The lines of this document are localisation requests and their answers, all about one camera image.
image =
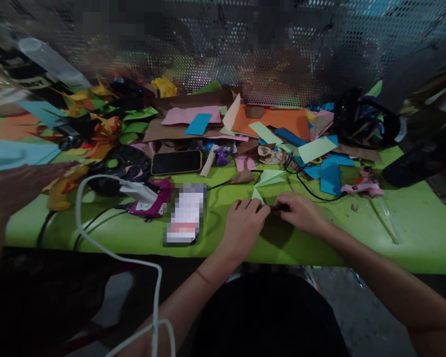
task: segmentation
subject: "orange paper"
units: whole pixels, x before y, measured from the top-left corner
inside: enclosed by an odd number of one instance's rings
[[[303,140],[309,141],[309,123],[305,109],[266,109],[260,119],[251,119],[246,116],[246,105],[239,107],[238,115],[234,121],[232,131],[259,137],[249,124],[260,121],[265,126],[272,125],[276,128],[285,128]]]

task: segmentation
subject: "person's left hand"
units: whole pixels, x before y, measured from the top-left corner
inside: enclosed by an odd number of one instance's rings
[[[10,217],[33,201],[54,179],[65,174],[77,162],[48,165],[24,165],[0,171],[0,217]]]

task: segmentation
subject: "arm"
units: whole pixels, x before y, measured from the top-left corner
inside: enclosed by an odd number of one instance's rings
[[[268,206],[261,207],[259,199],[245,198],[236,201],[230,208],[224,237],[215,253],[159,307],[159,320],[168,319],[175,334],[176,349],[181,347],[196,317],[218,288],[250,253],[269,215]],[[147,318],[138,330],[152,324]],[[150,356],[152,332],[137,339],[120,353],[121,357]],[[159,356],[170,355],[170,340],[167,328],[159,327]]]
[[[296,228],[332,246],[363,278],[375,295],[406,326],[420,356],[446,354],[446,300],[389,259],[324,219],[307,197],[278,196],[275,213]]]

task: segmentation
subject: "plastic bottle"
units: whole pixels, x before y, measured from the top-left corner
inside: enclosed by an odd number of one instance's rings
[[[46,69],[69,88],[91,87],[91,83],[80,71],[43,41],[29,37],[20,40],[18,47],[27,57]]]

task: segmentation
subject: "smartphone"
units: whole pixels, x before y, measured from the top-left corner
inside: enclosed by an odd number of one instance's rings
[[[200,150],[189,150],[155,154],[150,172],[152,175],[158,176],[197,172],[201,169],[202,152]]]

